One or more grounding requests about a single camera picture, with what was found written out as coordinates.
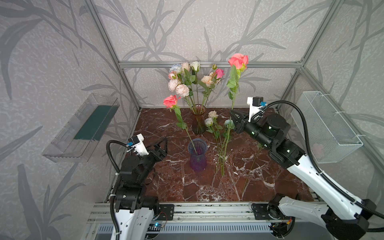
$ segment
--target glass vase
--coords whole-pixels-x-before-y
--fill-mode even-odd
[[[192,119],[192,132],[196,135],[202,134],[206,130],[204,121],[205,107],[201,104],[196,104],[191,111],[194,115]]]
[[[195,138],[192,142],[195,145],[196,151],[190,142],[188,144],[188,151],[191,154],[189,164],[195,172],[200,172],[207,166],[207,158],[205,157],[205,153],[208,149],[207,143],[200,138]]]

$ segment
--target brown glass vase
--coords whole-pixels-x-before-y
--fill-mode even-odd
[[[204,113],[205,107],[201,104],[196,104],[195,108],[191,109],[193,114],[192,119],[192,132],[194,134],[202,134],[205,132]]]

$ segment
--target flower in vase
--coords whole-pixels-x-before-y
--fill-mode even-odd
[[[184,74],[185,73],[185,70],[187,70],[189,72],[190,68],[189,68],[189,63],[183,63],[181,64],[181,73]]]
[[[177,79],[177,74],[175,73],[175,72],[170,72],[169,74],[168,74],[168,78],[169,79]]]
[[[211,74],[209,76],[204,76],[201,81],[207,85],[207,87],[211,86],[213,83]]]
[[[218,117],[217,112],[216,111],[210,111],[208,113],[208,117],[210,117],[210,118],[217,118]]]
[[[189,95],[189,88],[185,84],[180,84],[176,87],[176,93],[180,95],[180,97],[185,98]]]
[[[218,69],[216,69],[215,73],[216,73],[217,79],[222,78],[224,76],[224,70],[223,69],[218,68]]]
[[[195,72],[198,72],[200,70],[200,63],[198,61],[191,63],[191,66],[193,70],[195,70]]]
[[[233,123],[233,120],[231,119],[227,119],[225,122],[224,122],[224,125],[229,128],[229,129],[234,129],[235,128],[235,124]]]
[[[180,98],[181,97],[177,98],[176,95],[170,95],[164,99],[163,104],[167,106],[167,108],[173,108],[175,105],[177,105],[177,100]]]
[[[180,84],[180,81],[178,79],[171,79],[168,82],[168,88],[171,92],[175,91],[176,87]]]
[[[212,118],[207,118],[207,119],[205,120],[205,124],[206,124],[207,126],[212,126],[213,123],[214,123],[214,120],[213,120]]]
[[[237,70],[244,71],[247,68],[248,56],[244,56],[240,53],[235,53],[229,60],[229,65],[235,65]]]
[[[176,75],[181,73],[181,64],[173,64],[169,69],[169,72],[174,72]]]

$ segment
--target transparent plastic bin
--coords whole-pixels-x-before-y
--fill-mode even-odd
[[[90,94],[43,156],[54,162],[87,162],[120,106],[117,99]]]
[[[340,112],[321,92],[303,92],[296,105],[304,114],[311,151],[318,163],[339,162],[363,145]],[[291,115],[304,137],[300,115],[296,110]]]

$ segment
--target marble surface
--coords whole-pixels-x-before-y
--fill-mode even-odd
[[[208,108],[205,117],[211,110],[219,114],[219,124],[229,118],[226,108]],[[190,109],[183,108],[181,113],[190,127],[194,117]],[[273,110],[268,109],[267,113],[271,114]],[[192,138],[201,138],[208,144],[207,167],[204,171],[194,172],[187,151],[189,138],[175,122],[174,112],[167,109],[143,109],[136,125],[135,134],[143,134],[145,145],[162,136],[168,138],[168,156],[155,165],[157,174],[147,186],[147,195],[158,196],[161,202],[196,202],[269,201],[276,193],[292,198],[300,193],[302,200],[313,200],[308,186],[271,160],[268,150],[259,149],[258,143],[246,133],[232,134],[222,177],[220,169],[216,171],[217,146],[213,135],[205,132],[196,136],[190,130]],[[153,173],[148,178],[146,182],[153,178]]]

